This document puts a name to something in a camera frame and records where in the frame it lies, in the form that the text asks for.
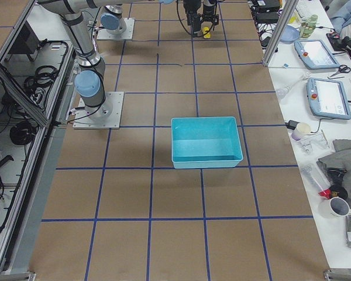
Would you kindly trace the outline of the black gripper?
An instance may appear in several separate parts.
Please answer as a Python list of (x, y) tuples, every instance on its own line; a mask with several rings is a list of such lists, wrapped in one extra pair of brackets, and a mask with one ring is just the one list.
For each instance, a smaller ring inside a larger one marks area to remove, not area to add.
[(217, 0), (203, 0), (202, 2), (202, 14), (200, 16), (200, 22), (210, 22), (213, 25), (219, 24), (219, 15), (216, 13)]
[(184, 0), (183, 7), (187, 16), (187, 25), (191, 27), (192, 36), (198, 36), (201, 31), (201, 16), (198, 10), (201, 7), (200, 0)]

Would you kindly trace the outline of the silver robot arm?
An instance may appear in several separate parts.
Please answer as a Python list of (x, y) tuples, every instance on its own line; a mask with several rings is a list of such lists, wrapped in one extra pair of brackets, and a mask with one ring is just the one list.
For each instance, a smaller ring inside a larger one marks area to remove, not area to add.
[[(189, 30), (186, 29), (180, 18), (178, 3), (179, 1), (176, 1), (178, 21), (191, 37), (206, 36), (211, 30), (214, 30), (215, 26), (219, 25), (219, 15), (216, 13), (218, 1), (182, 1)], [(100, 20), (101, 26), (110, 34), (118, 35), (126, 30), (121, 4), (105, 6), (105, 12), (101, 15)]]
[(82, 10), (85, 8), (105, 8), (101, 16), (103, 28), (119, 31), (123, 24), (121, 5), (133, 1), (38, 1), (49, 12), (58, 14), (76, 52), (81, 73), (74, 80), (75, 89), (84, 102), (85, 118), (95, 122), (107, 119), (112, 105), (107, 101), (104, 90), (105, 62), (98, 53), (92, 35), (84, 23)]

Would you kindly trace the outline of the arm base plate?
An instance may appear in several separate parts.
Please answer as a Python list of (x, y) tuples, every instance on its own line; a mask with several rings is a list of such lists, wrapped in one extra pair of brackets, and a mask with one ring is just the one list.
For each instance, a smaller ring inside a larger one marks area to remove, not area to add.
[(92, 108), (77, 111), (73, 122), (74, 129), (119, 129), (122, 115), (123, 91), (108, 91), (105, 93), (106, 100), (100, 109), (94, 112)]
[(101, 16), (101, 28), (97, 33), (97, 40), (132, 40), (135, 18), (120, 18), (115, 16)]

